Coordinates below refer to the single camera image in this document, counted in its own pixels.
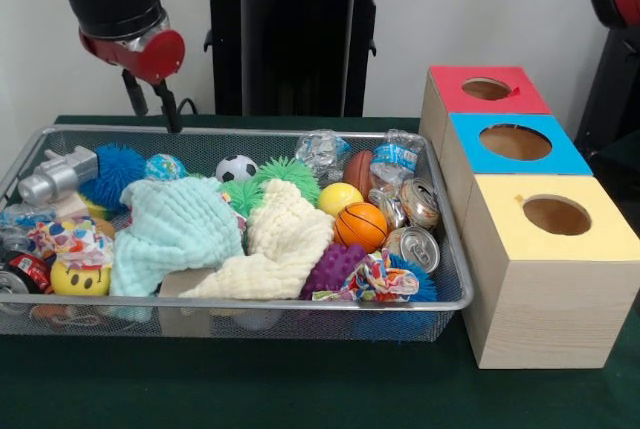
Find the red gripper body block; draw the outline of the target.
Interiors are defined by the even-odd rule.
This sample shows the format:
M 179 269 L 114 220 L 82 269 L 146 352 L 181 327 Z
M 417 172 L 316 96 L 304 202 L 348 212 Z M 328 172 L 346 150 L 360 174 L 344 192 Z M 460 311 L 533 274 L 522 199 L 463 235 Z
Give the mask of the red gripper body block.
M 81 44 L 94 57 L 128 70 L 149 84 L 159 84 L 176 73 L 185 58 L 182 36 L 173 29 L 149 31 L 130 40 L 92 38 L 79 31 Z

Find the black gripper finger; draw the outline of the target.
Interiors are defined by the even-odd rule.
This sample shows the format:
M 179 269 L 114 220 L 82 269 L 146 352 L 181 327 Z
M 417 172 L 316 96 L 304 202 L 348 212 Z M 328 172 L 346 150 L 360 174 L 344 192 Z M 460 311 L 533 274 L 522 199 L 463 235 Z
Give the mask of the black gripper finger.
M 181 118 L 177 111 L 174 93 L 169 89 L 165 81 L 160 81 L 152 86 L 154 93 L 161 99 L 162 114 L 166 117 L 169 133 L 181 132 Z
M 127 69 L 123 69 L 121 75 L 134 113 L 137 116 L 146 116 L 148 114 L 146 98 L 136 77 Z

